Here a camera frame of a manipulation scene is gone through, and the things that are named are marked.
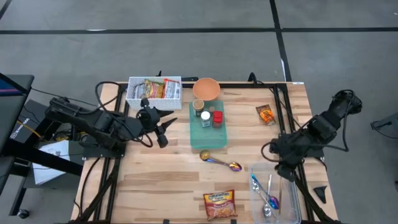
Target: wooden table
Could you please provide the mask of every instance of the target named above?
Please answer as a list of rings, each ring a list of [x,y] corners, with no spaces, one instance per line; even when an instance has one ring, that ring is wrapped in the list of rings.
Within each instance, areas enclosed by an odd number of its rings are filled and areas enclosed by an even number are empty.
[[[304,124],[312,117],[310,105],[303,84],[288,83],[290,104],[294,118]],[[114,85],[105,85],[102,90],[102,102],[113,98],[117,93]],[[211,153],[223,161],[236,161],[244,170],[231,172],[227,167],[203,162],[199,151],[190,146],[189,102],[195,99],[191,88],[183,90],[183,109],[162,121],[177,117],[166,136],[169,145],[160,149],[156,136],[151,134],[155,146],[146,148],[137,142],[129,142],[126,155],[121,160],[118,186],[114,201],[112,223],[162,223],[169,219],[171,223],[206,223],[203,194],[235,189],[238,223],[252,223],[248,166],[255,162],[267,162],[260,154],[261,146],[280,133],[279,125],[266,126],[259,119],[255,107],[269,104],[276,114],[274,95],[266,88],[225,88],[221,89],[220,100],[224,101],[224,112],[228,133],[228,146]],[[114,103],[107,106],[114,108]],[[287,113],[284,112],[285,126]],[[95,159],[85,162],[76,201],[80,203],[80,192],[86,173]],[[98,192],[104,159],[100,159],[88,178],[84,193],[86,208]],[[314,159],[306,159],[305,173],[310,193],[330,217],[337,219],[333,197],[331,195],[325,168]],[[323,204],[312,190],[327,185],[326,201]],[[304,201],[299,194],[302,218],[307,219]],[[101,218],[106,211],[108,196],[105,195]],[[78,214],[75,206],[72,219]],[[215,219],[211,222],[230,223],[230,219]]]

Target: red spice jar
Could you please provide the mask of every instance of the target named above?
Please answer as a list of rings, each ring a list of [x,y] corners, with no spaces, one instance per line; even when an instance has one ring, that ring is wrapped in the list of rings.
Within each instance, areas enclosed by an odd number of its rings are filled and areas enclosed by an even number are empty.
[[[213,128],[220,128],[223,124],[223,112],[214,111],[213,112]]]

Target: white paper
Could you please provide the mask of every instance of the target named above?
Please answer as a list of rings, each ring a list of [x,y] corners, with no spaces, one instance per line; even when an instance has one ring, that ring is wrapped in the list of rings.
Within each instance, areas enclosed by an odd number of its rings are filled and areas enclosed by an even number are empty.
[[[70,161],[69,158],[69,142],[66,140],[59,141],[56,143],[48,144],[39,149],[40,151],[53,154],[55,156],[61,156],[61,158]],[[52,180],[65,172],[48,169],[48,167],[33,163],[33,172],[35,175],[35,183],[36,185],[40,185],[46,183],[49,180]]]

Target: orange bowl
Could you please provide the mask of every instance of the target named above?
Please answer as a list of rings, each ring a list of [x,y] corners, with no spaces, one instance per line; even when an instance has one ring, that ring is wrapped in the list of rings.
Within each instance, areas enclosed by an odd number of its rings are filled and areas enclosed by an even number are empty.
[[[212,78],[201,78],[193,85],[195,97],[204,101],[215,100],[220,90],[220,84]]]

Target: clear plastic container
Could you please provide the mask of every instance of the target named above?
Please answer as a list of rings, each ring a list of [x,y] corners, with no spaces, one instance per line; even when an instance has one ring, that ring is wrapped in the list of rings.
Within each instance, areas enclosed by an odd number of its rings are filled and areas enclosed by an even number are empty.
[[[213,116],[210,117],[210,126],[202,127],[200,117],[196,116],[192,102],[189,104],[189,133],[190,143],[194,149],[222,149],[227,143],[224,103],[222,101],[205,101],[204,111],[214,106],[215,110],[223,112],[223,122],[220,128],[213,128]]]
[[[274,167],[275,164],[270,162],[258,162],[249,166],[250,201],[254,223],[299,224],[301,222],[301,212],[296,185],[294,182],[289,182],[287,179],[279,176]],[[265,190],[268,188],[269,175],[272,174],[270,194],[276,197],[280,204],[279,209],[275,210],[279,216],[278,219],[273,215],[269,218],[263,216],[262,208],[265,202],[253,190],[251,174],[256,176]]]

